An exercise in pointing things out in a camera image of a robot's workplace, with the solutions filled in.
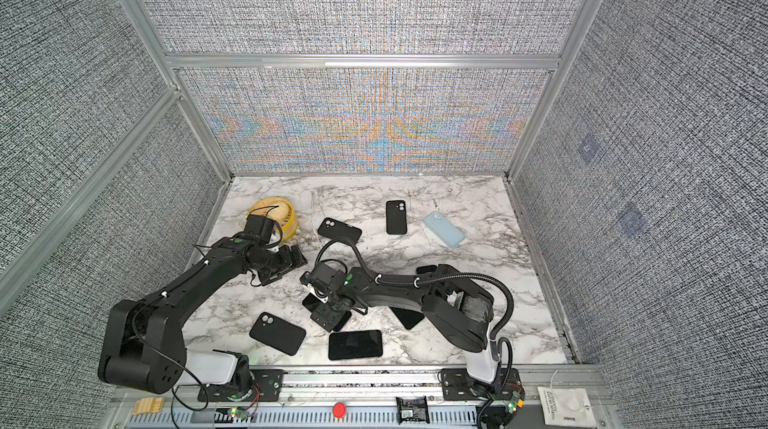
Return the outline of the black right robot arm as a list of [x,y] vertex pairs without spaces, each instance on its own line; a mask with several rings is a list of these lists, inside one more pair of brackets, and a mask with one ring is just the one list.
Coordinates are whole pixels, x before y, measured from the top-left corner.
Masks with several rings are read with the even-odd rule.
[[320,300],[312,319],[326,329],[352,311],[365,314],[370,308],[390,307],[416,312],[464,351],[469,377],[486,385],[497,377],[499,333],[511,319],[514,298],[494,277],[445,264],[425,274],[384,275],[361,267],[345,273],[320,263],[300,283]]

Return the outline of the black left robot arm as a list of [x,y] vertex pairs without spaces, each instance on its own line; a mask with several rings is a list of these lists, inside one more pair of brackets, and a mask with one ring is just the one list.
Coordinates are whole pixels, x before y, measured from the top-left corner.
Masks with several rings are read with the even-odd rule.
[[138,301],[122,300],[109,313],[97,375],[107,384],[162,394],[187,378],[205,391],[246,395],[252,376],[246,357],[215,351],[210,357],[187,350],[183,326],[231,279],[252,272],[271,284],[307,264],[297,245],[272,251],[239,233],[214,243],[205,256],[165,287]]

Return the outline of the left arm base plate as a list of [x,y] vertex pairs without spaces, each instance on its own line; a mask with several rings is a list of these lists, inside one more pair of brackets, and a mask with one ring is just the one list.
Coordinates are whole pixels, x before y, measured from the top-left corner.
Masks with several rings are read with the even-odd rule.
[[282,390],[285,372],[281,369],[250,370],[250,376],[244,377],[240,371],[233,379],[223,385],[209,385],[198,391],[199,402],[277,402]]

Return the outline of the purple phone black screen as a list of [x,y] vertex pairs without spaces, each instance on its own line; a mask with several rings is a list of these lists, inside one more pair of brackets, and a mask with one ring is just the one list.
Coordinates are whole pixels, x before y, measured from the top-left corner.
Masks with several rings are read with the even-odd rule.
[[334,313],[328,310],[318,298],[308,294],[302,301],[302,305],[310,312],[310,318],[327,332],[340,332],[351,319],[349,311]]

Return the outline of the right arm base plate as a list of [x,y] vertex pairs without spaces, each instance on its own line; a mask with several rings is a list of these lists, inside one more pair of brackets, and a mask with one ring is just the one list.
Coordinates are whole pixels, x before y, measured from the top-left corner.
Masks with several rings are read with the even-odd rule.
[[508,401],[517,404],[525,400],[517,369],[508,371],[503,366],[492,383],[484,383],[471,378],[466,369],[442,369],[438,381],[446,401],[480,401],[493,398],[496,401]]

